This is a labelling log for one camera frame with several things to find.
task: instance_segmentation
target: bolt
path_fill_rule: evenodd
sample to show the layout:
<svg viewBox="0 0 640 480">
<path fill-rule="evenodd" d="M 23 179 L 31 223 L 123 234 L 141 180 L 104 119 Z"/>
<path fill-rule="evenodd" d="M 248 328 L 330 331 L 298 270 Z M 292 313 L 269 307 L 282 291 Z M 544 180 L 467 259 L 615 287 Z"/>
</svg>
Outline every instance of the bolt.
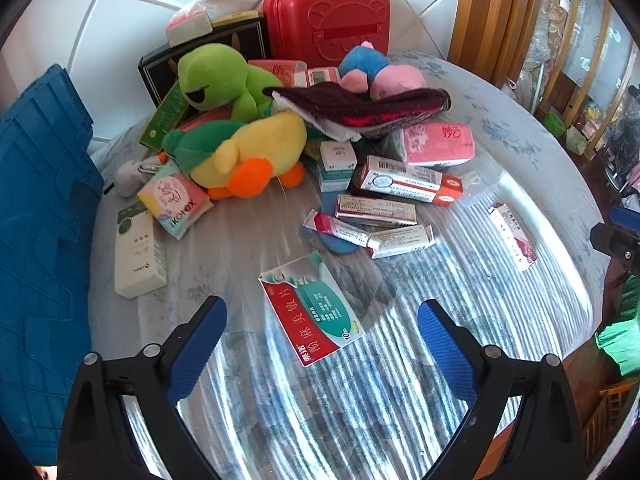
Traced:
<svg viewBox="0 0 640 480">
<path fill-rule="evenodd" d="M 156 343 L 151 343 L 150 345 L 145 346 L 145 349 L 142 353 L 145 357 L 156 357 L 161 351 L 160 345 Z"/>
<path fill-rule="evenodd" d="M 495 345 L 489 345 L 487 348 L 484 349 L 484 353 L 486 354 L 487 357 L 490 357 L 491 359 L 497 359 L 502 355 L 502 350 L 500 350 Z"/>
<path fill-rule="evenodd" d="M 545 359 L 550 366 L 558 366 L 560 364 L 560 358 L 557 355 L 548 354 Z"/>
<path fill-rule="evenodd" d="M 95 364 L 98 361 L 98 354 L 95 352 L 89 352 L 87 355 L 84 356 L 84 358 L 82 359 L 82 362 L 84 364 L 86 364 L 87 366 L 90 366 L 92 364 Z"/>
</svg>

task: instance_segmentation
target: yellow and green plush toy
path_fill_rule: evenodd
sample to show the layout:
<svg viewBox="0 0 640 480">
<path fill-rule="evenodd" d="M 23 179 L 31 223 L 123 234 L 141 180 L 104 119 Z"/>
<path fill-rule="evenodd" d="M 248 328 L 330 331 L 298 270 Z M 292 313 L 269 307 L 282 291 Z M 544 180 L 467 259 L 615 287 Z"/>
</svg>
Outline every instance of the yellow and green plush toy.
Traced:
<svg viewBox="0 0 640 480">
<path fill-rule="evenodd" d="M 304 121 L 285 111 L 249 124 L 210 121 L 189 133 L 174 130 L 162 146 L 218 200 L 256 196 L 275 176 L 284 187 L 298 186 L 305 176 L 299 161 L 305 143 Z"/>
<path fill-rule="evenodd" d="M 185 99 L 197 110 L 231 105 L 231 119 L 250 123 L 262 117 L 271 98 L 269 86 L 282 86 L 271 72 L 248 65 L 236 49 L 211 43 L 185 54 L 178 62 L 178 82 Z"/>
</svg>

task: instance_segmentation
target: plastic table cover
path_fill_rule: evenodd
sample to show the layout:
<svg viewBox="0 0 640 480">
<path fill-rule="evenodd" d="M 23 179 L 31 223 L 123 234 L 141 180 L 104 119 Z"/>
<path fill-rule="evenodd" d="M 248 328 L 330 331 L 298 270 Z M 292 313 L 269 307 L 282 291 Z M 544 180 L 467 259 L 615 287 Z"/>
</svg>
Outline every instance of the plastic table cover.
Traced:
<svg viewBox="0 0 640 480">
<path fill-rule="evenodd" d="M 224 479 L 421 478 L 466 412 L 452 397 L 417 331 L 423 300 L 436 298 L 482 344 L 511 357 L 564 358 L 602 316 L 608 257 L 591 249 L 602 221 L 584 180 L 558 142 L 498 89 L 446 61 L 403 52 L 393 63 L 423 70 L 452 108 L 435 120 L 469 124 L 474 160 L 452 173 L 465 195 L 452 207 L 418 204 L 431 224 L 428 250 L 371 260 L 325 250 L 302 228 L 320 196 L 312 176 L 283 191 L 276 181 L 251 200 L 216 204 L 177 242 L 165 236 L 169 285 L 135 300 L 113 290 L 117 212 L 132 203 L 111 191 L 100 204 L 92 250 L 89 316 L 105 358 L 162 342 L 209 294 L 223 298 L 228 324 L 194 392 L 178 410 Z M 106 182 L 140 159 L 143 125 L 94 154 Z M 538 261 L 518 272 L 488 218 L 506 203 Z M 360 317 L 366 337 L 303 368 L 262 287 L 261 271 L 318 249 Z M 152 472 L 168 478 L 133 399 L 129 418 Z M 513 420 L 508 404 L 500 428 Z"/>
</svg>

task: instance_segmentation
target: red suitcase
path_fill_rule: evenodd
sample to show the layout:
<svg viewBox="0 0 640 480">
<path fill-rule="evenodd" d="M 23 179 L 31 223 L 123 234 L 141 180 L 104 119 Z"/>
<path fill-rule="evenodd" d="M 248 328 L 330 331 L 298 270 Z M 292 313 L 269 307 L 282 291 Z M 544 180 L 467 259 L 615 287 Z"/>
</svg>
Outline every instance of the red suitcase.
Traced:
<svg viewBox="0 0 640 480">
<path fill-rule="evenodd" d="M 265 0 L 262 12 L 275 59 L 315 68 L 338 66 L 363 41 L 388 51 L 389 0 Z"/>
</svg>

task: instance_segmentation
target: blue and pink plush toy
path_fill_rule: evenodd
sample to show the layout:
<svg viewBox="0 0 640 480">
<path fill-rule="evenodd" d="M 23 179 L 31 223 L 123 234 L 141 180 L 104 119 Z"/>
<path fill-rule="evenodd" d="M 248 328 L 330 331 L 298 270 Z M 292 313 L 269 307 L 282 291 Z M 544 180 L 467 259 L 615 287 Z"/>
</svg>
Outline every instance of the blue and pink plush toy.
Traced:
<svg viewBox="0 0 640 480">
<path fill-rule="evenodd" d="M 376 101 L 408 90 L 427 88 L 422 72 L 410 65 L 392 65 L 369 41 L 355 46 L 338 67 L 340 86 L 356 94 L 369 91 Z"/>
</svg>

